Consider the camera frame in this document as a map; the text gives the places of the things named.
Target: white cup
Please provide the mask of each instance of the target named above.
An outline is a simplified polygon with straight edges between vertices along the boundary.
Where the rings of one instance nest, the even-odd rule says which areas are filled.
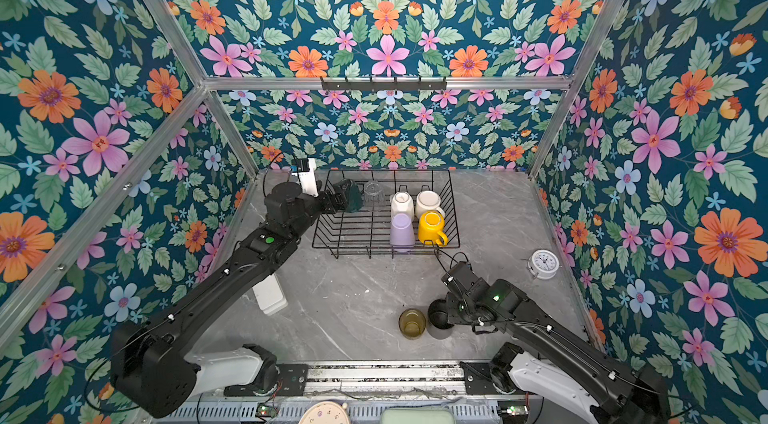
[[[432,190],[423,190],[416,196],[416,217],[421,219],[422,214],[428,210],[436,210],[443,217],[446,216],[446,212],[440,208],[440,196]]]
[[[389,199],[392,203],[392,217],[397,214],[408,214],[413,220],[413,198],[407,192],[398,192]]]

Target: wallpaper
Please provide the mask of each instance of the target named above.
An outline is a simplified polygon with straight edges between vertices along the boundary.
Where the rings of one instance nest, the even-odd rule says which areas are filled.
[[[560,97],[545,89],[222,94],[258,164],[314,157],[363,170],[524,170]]]
[[[139,0],[0,0],[0,303],[189,83]]]
[[[168,0],[210,75],[569,73],[602,0]],[[606,43],[604,53],[613,46]]]
[[[767,9],[628,0],[538,176],[608,352],[678,422],[768,420]]]
[[[245,186],[200,106],[5,351],[0,422],[120,424],[127,414],[108,410],[130,403],[109,384],[110,334],[177,302],[209,275]]]

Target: mug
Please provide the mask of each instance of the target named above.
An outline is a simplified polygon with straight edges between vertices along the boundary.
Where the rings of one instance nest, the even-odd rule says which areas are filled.
[[[413,248],[416,238],[413,236],[413,218],[408,214],[401,212],[392,218],[392,225],[389,227],[389,243],[397,252],[408,252]]]
[[[397,214],[408,214],[413,220],[413,198],[407,192],[398,192],[389,199],[392,203],[392,217]]]
[[[446,226],[446,220],[436,210],[428,210],[418,220],[418,240],[427,246],[448,245],[448,236],[442,231]]]
[[[416,196],[416,217],[420,218],[428,210],[436,210],[443,217],[446,212],[440,208],[440,195],[432,190],[423,190]]]

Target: marble surface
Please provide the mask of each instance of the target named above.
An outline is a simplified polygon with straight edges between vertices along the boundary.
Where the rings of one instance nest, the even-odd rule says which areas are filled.
[[[285,174],[267,179],[270,189]],[[489,283],[503,278],[523,289],[547,313],[580,336],[584,318],[575,301],[570,269],[552,280],[535,280],[525,268],[536,249],[553,249],[527,176],[517,172],[456,170],[452,182],[461,249],[475,273]],[[244,238],[263,219],[260,196],[242,225]],[[408,307],[426,313],[444,297],[443,274],[434,256],[341,256],[312,248],[313,230],[276,273],[288,307],[265,316],[253,294],[240,298],[198,341],[199,352],[228,350],[254,342],[278,360],[454,360],[490,359],[510,340],[501,333],[475,336],[456,326],[436,340],[424,333],[403,337],[398,316]]]

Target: black wire basket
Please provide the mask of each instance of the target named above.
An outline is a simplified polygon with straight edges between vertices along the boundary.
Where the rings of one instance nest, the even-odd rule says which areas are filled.
[[[407,252],[395,251],[389,243],[389,229],[392,222],[392,206],[389,198],[396,192],[407,192],[416,202],[416,196],[423,190],[432,190],[440,196],[440,208],[446,212],[443,232],[448,236],[448,245],[442,249],[456,249],[461,245],[456,218],[456,200],[453,197],[450,170],[341,170],[328,172],[326,188],[342,179],[351,179],[360,188],[375,180],[382,186],[382,199],[377,202],[363,201],[363,207],[354,213],[337,212],[323,214],[317,221],[312,247],[328,249],[335,258],[348,254],[434,254],[434,246],[416,244]],[[414,221],[418,231],[418,222]]]

